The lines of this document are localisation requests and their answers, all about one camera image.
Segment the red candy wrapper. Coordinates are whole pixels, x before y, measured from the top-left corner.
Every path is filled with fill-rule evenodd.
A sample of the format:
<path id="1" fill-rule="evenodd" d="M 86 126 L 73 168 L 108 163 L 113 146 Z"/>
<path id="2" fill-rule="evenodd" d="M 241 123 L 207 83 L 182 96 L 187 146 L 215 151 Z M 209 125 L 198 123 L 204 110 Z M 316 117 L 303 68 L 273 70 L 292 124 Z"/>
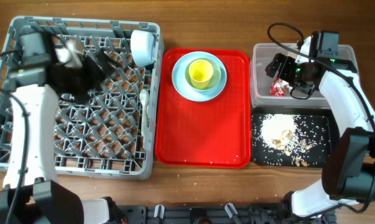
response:
<path id="1" fill-rule="evenodd" d="M 280 78 L 276 78 L 271 85 L 270 95 L 271 96 L 285 96 L 288 83 Z"/>

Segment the light green bowl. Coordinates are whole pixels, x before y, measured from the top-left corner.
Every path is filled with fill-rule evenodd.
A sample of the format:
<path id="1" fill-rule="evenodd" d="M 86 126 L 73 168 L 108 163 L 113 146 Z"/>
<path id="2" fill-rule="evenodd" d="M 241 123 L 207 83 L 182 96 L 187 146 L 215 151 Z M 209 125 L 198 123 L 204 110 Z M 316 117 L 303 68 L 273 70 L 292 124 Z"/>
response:
<path id="1" fill-rule="evenodd" d="M 215 86 L 217 86 L 217 84 L 220 82 L 220 79 L 221 79 L 221 70 L 220 70 L 220 67 L 218 66 L 218 64 L 208 58 L 197 58 L 197 59 L 205 59 L 207 61 L 209 61 L 212 66 L 213 66 L 213 69 L 214 69 L 214 72 L 213 72 L 213 76 L 208 84 L 208 86 L 203 89 L 203 90 L 199 90 L 199 89 L 196 89 L 193 87 L 191 81 L 190 81 L 190 76 L 189 76 L 189 73 L 188 73 L 188 68 L 190 66 L 190 64 L 193 62 L 193 60 L 187 65 L 186 67 L 186 71 L 185 71 L 185 79 L 186 81 L 188 82 L 188 84 L 195 90 L 198 90 L 198 91 L 208 91 L 208 90 L 211 90 L 213 89 Z"/>

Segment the white plastic spoon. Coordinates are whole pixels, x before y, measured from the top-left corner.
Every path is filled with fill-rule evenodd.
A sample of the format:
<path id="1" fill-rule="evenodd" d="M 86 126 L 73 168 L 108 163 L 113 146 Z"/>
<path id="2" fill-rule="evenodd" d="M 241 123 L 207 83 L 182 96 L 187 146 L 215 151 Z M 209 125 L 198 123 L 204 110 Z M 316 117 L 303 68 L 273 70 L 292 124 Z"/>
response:
<path id="1" fill-rule="evenodd" d="M 147 90 L 141 90 L 139 99 L 142 105 L 141 134 L 145 137 L 147 132 L 147 106 L 149 105 L 149 92 Z"/>

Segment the yellow plastic cup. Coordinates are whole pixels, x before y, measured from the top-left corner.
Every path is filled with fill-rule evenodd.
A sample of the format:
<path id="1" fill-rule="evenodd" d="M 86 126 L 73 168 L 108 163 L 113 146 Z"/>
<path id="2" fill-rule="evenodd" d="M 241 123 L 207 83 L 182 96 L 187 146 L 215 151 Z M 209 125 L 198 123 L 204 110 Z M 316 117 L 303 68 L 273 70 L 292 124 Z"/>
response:
<path id="1" fill-rule="evenodd" d="M 190 81 L 193 87 L 199 90 L 203 90 L 208 86 L 213 72 L 212 64 L 205 59 L 194 60 L 188 68 Z"/>

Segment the small blue food bowl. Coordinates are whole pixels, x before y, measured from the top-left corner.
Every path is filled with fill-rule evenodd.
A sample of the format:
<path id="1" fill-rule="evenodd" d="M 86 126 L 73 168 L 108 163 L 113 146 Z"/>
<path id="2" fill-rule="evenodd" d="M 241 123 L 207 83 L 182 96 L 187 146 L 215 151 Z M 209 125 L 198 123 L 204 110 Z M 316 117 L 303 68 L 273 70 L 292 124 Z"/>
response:
<path id="1" fill-rule="evenodd" d="M 145 67 L 154 62 L 154 36 L 150 32 L 134 30 L 131 34 L 131 53 L 138 67 Z"/>

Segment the light blue plate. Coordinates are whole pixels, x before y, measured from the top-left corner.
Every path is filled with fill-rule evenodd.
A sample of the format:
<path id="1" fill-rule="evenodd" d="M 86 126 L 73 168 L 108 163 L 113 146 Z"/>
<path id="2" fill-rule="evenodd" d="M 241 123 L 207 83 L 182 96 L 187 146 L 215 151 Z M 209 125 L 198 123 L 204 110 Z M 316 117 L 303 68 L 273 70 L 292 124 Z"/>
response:
<path id="1" fill-rule="evenodd" d="M 187 65 L 194 59 L 208 58 L 218 64 L 221 70 L 220 82 L 213 89 L 198 91 L 193 89 L 185 79 Z M 176 91 L 190 101 L 204 102 L 216 98 L 224 89 L 227 82 L 227 71 L 221 60 L 208 52 L 190 52 L 177 60 L 172 70 L 172 83 Z"/>

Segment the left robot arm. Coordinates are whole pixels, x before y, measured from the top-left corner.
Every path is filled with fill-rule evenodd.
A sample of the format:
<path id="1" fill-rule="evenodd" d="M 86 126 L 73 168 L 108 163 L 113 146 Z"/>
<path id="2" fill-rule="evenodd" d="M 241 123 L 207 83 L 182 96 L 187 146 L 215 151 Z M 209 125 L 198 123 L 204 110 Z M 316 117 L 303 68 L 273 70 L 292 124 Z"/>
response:
<path id="1" fill-rule="evenodd" d="M 53 132 L 59 95 L 81 102 L 110 73 L 103 57 L 60 62 L 27 57 L 13 68 L 5 93 L 12 106 L 9 168 L 0 191 L 0 223 L 112 223 L 117 207 L 109 197 L 82 201 L 61 186 L 54 163 Z"/>

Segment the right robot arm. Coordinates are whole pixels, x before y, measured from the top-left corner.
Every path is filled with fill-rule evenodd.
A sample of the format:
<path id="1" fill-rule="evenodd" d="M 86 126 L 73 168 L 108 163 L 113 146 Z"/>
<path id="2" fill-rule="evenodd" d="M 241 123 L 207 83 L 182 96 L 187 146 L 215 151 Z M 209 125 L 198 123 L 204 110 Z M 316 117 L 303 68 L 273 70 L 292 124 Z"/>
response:
<path id="1" fill-rule="evenodd" d="M 339 58 L 339 34 L 317 31 L 295 51 L 297 58 L 276 54 L 267 76 L 286 81 L 308 95 L 319 91 L 336 120 L 340 140 L 319 181 L 288 195 L 293 217 L 310 219 L 340 207 L 363 212 L 375 201 L 375 112 L 365 97 L 358 71 Z"/>

